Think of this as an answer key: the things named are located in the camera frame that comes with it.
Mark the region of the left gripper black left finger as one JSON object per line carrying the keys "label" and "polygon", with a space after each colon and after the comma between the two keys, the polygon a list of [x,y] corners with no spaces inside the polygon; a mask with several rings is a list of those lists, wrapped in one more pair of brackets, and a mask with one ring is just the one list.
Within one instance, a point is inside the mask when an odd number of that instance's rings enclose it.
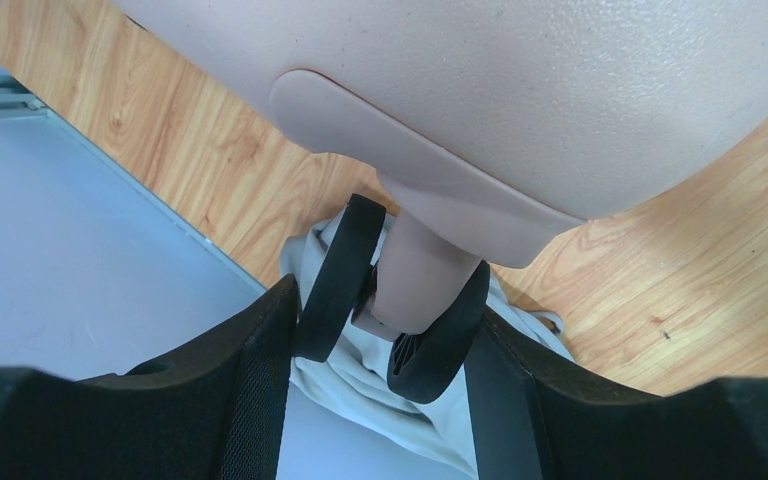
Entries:
{"label": "left gripper black left finger", "polygon": [[71,381],[0,367],[0,479],[273,479],[298,286],[134,367]]}

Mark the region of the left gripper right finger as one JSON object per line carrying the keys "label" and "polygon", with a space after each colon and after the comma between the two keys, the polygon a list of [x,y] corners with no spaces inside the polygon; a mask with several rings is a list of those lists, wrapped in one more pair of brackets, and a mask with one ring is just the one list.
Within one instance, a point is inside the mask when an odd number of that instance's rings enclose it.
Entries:
{"label": "left gripper right finger", "polygon": [[658,396],[487,312],[465,365],[483,479],[768,479],[768,377]]}

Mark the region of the pink hard-shell suitcase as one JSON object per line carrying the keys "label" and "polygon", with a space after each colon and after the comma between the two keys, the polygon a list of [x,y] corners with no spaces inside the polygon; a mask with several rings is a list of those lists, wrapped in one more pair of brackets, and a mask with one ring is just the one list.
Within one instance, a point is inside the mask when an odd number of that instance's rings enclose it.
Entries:
{"label": "pink hard-shell suitcase", "polygon": [[768,116],[768,1],[122,1],[137,25],[293,143],[373,167],[300,322],[330,354],[364,280],[389,387],[438,398],[489,267],[652,199]]}

